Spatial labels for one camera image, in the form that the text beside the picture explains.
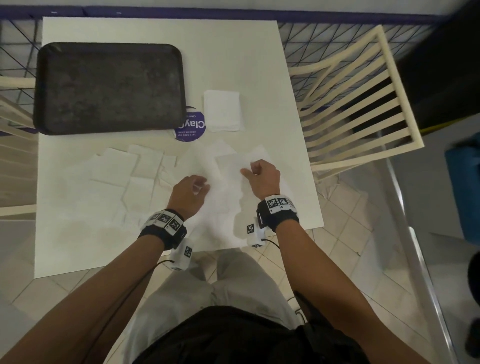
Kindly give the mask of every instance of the pants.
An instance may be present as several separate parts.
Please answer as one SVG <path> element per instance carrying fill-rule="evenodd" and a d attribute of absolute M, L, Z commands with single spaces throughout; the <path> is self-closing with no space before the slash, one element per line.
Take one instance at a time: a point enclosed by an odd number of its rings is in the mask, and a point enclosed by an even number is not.
<path fill-rule="evenodd" d="M 200 267 L 174 271 L 152 293 L 127 327 L 124 364 L 178 324 L 205 307 L 233 306 L 289 329 L 300 322 L 276 283 L 248 254 L 228 249 L 217 261 L 217 281 Z"/>

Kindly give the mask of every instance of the tray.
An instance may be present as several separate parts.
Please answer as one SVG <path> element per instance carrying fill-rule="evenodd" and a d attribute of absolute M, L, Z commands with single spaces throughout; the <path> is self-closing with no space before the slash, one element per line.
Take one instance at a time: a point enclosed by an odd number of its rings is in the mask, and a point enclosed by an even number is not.
<path fill-rule="evenodd" d="M 38 52 L 33 122 L 47 135 L 174 129 L 186 120 L 170 44 L 49 43 Z"/>

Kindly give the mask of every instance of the chair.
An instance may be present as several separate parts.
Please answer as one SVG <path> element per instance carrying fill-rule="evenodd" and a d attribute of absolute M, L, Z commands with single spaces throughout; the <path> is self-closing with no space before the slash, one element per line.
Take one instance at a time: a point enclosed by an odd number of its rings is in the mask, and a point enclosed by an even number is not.
<path fill-rule="evenodd" d="M 0 76 L 0 87 L 34 88 L 34 78 Z M 32 115 L 0 96 L 0 218 L 36 210 L 37 135 L 11 122 L 33 128 Z"/>
<path fill-rule="evenodd" d="M 312 171 L 319 179 L 423 147 L 382 26 L 347 49 L 306 66 L 297 102 Z"/>

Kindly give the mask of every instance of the wristband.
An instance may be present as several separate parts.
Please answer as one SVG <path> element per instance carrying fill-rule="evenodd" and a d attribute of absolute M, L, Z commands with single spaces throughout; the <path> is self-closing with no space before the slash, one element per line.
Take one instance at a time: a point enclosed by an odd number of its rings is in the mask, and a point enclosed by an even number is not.
<path fill-rule="evenodd" d="M 165 250 L 170 250 L 178 247 L 187 235 L 187 228 L 183 225 L 183 217 L 169 208 L 158 211 L 148 218 L 138 237 L 144 235 L 154 235 L 162 239 Z"/>
<path fill-rule="evenodd" d="M 274 194 L 260 201 L 257 206 L 257 218 L 261 229 L 268 226 L 273 232 L 282 221 L 300 222 L 295 205 L 283 194 Z"/>

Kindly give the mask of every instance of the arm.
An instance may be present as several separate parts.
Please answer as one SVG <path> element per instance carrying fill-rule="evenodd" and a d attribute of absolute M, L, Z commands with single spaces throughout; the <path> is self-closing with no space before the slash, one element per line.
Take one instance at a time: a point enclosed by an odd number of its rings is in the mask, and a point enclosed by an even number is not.
<path fill-rule="evenodd" d="M 185 219 L 196 214 L 210 189 L 205 182 L 204 177 L 185 177 L 174 186 L 168 208 Z M 85 363 L 101 364 L 137 308 L 151 273 L 102 332 L 104 325 L 127 293 L 157 264 L 163 250 L 163 242 L 156 236 L 138 238 L 49 311 L 0 359 L 0 364 L 82 363 L 87 354 Z"/>
<path fill-rule="evenodd" d="M 280 194 L 280 172 L 259 160 L 241 170 L 261 200 Z M 333 325 L 353 338 L 373 364 L 428 364 L 377 317 L 360 290 L 310 239 L 299 223 L 285 220 L 276 228 L 278 245 L 292 290 L 301 293 Z"/>

